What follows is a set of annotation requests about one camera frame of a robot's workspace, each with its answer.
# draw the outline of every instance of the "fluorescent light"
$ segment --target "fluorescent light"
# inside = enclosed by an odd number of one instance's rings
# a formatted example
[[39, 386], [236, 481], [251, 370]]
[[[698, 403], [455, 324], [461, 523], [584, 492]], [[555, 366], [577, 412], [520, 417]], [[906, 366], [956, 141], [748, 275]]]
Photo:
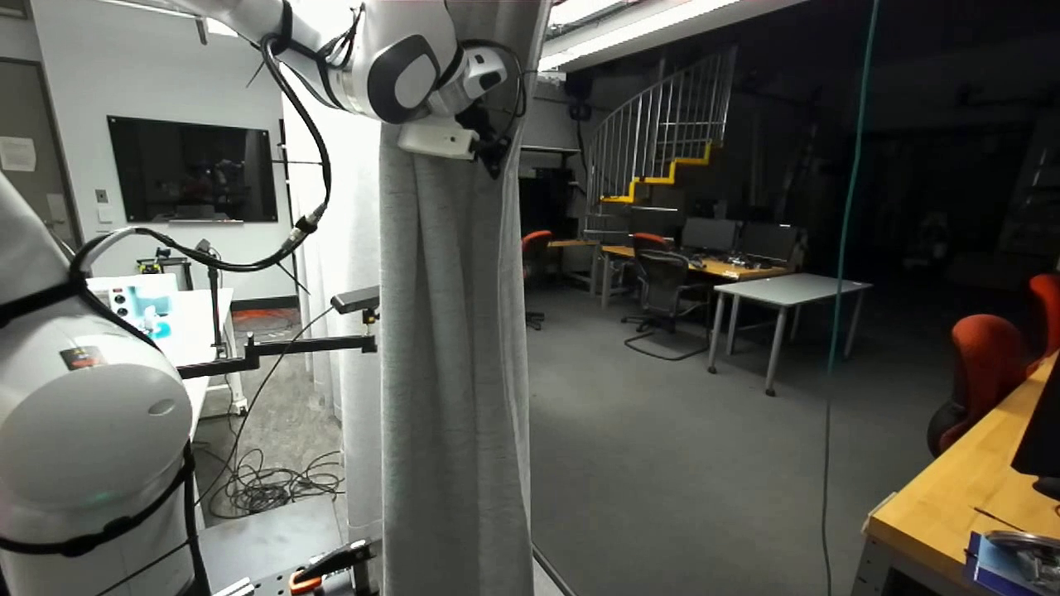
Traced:
[[237, 36], [233, 25], [226, 25], [222, 20], [206, 20], [206, 34], [211, 36]]
[[164, 4], [164, 0], [101, 0], [101, 4], [128, 6], [128, 11], [141, 11], [141, 13], [162, 13], [162, 15], [186, 15], [189, 20], [186, 11], [173, 11], [173, 4]]
[[206, 20], [195, 15], [189, 11], [176, 11], [168, 0], [101, 0], [109, 6], [128, 6], [128, 11], [141, 11], [141, 13], [160, 13], [160, 15], [176, 15], [176, 20], [202, 20], [206, 34], [211, 36], [237, 36], [233, 25], [226, 25], [222, 20]]
[[624, 23], [611, 23], [611, 25], [599, 23], [592, 29], [586, 29], [584, 43], [563, 47], [563, 41], [555, 41], [554, 47], [561, 47], [561, 51], [554, 51], [554, 52], [551, 52], [551, 43], [546, 43], [546, 51], [541, 55], [541, 71], [561, 71], [561, 67], [566, 67], [572, 58], [603, 52], [603, 51], [611, 51], [611, 47], [624, 47], [624, 43], [635, 43], [635, 41], [642, 41], [650, 34], [680, 25], [685, 20], [698, 20], [698, 15], [714, 13], [714, 11], [728, 6], [728, 4], [740, 4], [740, 0], [683, 0], [683, 4], [672, 4], [672, 6], [652, 11], [652, 13], [650, 13], [650, 6], [635, 11]]
[[632, 0], [563, 0], [561, 6], [551, 11], [551, 29], [566, 29], [586, 20], [596, 20], [608, 11], [619, 11]]

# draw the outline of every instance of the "metal railing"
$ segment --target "metal railing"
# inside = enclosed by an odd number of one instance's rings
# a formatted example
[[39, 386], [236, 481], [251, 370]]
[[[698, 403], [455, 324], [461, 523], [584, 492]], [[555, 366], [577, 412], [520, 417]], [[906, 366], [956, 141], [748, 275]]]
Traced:
[[628, 194], [632, 183], [670, 174], [725, 141], [734, 51], [680, 71], [592, 126], [590, 194]]

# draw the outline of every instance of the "white curtain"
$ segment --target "white curtain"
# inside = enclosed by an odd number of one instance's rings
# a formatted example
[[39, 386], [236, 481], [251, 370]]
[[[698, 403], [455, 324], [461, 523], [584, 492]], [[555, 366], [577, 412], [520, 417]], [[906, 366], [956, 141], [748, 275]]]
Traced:
[[[541, 41], [542, 0], [447, 6], [465, 41], [507, 41], [512, 52]], [[311, 357], [318, 393], [344, 425], [348, 537], [382, 537], [387, 596], [531, 596], [518, 148], [490, 174], [479, 162], [402, 152], [391, 126], [316, 112], [332, 146], [335, 213], [302, 256], [303, 314], [382, 282], [382, 355]], [[318, 173], [292, 173], [303, 213]]]

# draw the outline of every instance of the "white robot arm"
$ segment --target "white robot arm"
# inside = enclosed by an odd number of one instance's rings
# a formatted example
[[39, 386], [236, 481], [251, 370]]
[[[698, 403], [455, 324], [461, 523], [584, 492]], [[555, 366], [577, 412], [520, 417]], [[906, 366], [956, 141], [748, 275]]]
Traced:
[[335, 109], [404, 122], [410, 152], [475, 160], [477, 129], [456, 126], [467, 106], [507, 80], [498, 47], [461, 43], [443, 0], [176, 0], [268, 43], [302, 84]]

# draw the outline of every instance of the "white cloth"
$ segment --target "white cloth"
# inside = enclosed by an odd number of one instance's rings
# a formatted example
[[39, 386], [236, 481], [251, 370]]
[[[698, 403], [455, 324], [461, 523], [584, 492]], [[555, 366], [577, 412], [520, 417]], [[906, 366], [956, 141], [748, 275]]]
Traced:
[[518, 169], [382, 146], [387, 590], [528, 596]]

